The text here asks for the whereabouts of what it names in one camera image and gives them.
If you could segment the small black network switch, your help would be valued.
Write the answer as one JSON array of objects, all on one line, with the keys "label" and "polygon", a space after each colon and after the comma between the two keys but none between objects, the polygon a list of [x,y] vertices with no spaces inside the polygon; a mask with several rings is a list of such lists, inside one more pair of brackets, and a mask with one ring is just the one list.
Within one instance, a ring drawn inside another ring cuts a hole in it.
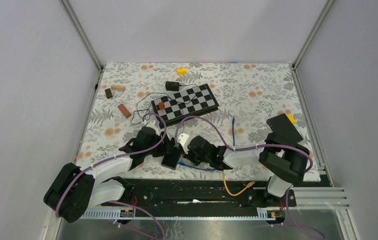
[{"label": "small black network switch", "polygon": [[182,154],[180,151],[166,154],[161,161],[161,166],[175,170],[177,168],[178,162],[180,161],[181,155]]}]

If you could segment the black power adapter with cable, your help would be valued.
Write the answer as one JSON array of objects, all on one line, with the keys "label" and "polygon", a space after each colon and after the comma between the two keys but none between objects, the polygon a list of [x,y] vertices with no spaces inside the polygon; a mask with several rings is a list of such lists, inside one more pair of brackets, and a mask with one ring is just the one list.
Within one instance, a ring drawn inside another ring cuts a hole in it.
[{"label": "black power adapter with cable", "polygon": [[[195,83],[192,83],[192,84],[182,84],[181,82],[178,82],[178,81],[166,81],[165,82],[165,90],[166,91],[169,91],[169,92],[178,92],[180,90],[180,88],[183,88],[183,87],[189,87],[189,86],[196,86],[197,88],[199,88],[199,86]],[[130,120],[130,124],[131,125],[136,125],[136,124],[140,124],[142,123],[142,114],[148,114],[148,113],[151,113],[151,103],[149,103],[149,105],[146,107],[146,108],[141,108],[139,109],[139,104],[144,101],[148,96],[150,95],[161,95],[161,96],[165,96],[166,98],[168,98],[169,100],[172,100],[172,101],[175,101],[177,103],[179,103],[179,101],[176,101],[174,100],[168,93],[166,92],[151,92],[149,93],[148,95],[144,96],[141,100],[139,100],[136,104],[135,104],[135,110],[133,111],[133,117],[132,119]],[[140,122],[135,122],[133,123],[133,120],[135,118],[135,116],[138,116],[140,118]]]}]

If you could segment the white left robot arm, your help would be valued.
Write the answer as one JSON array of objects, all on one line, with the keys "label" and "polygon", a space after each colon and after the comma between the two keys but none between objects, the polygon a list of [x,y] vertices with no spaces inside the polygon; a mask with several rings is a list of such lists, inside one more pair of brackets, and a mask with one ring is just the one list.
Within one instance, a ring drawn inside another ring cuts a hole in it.
[{"label": "white left robot arm", "polygon": [[74,163],[62,167],[43,197],[43,202],[68,223],[78,220],[88,208],[109,201],[125,206],[132,200],[129,184],[119,174],[141,165],[147,156],[178,161],[181,149],[175,139],[154,127],[142,127],[136,137],[108,157],[85,169]]}]

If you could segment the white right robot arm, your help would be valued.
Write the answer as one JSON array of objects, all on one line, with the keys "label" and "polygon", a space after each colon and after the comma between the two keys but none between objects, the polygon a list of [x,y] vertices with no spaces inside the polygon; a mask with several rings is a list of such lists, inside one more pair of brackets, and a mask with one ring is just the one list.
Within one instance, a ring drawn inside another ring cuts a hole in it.
[{"label": "white right robot arm", "polygon": [[177,144],[194,164],[207,163],[218,171],[259,164],[266,167],[272,176],[263,198],[270,206],[278,205],[290,186],[301,183],[305,173],[313,167],[307,148],[276,133],[268,134],[263,143],[242,147],[215,146],[201,136],[181,133]]}]

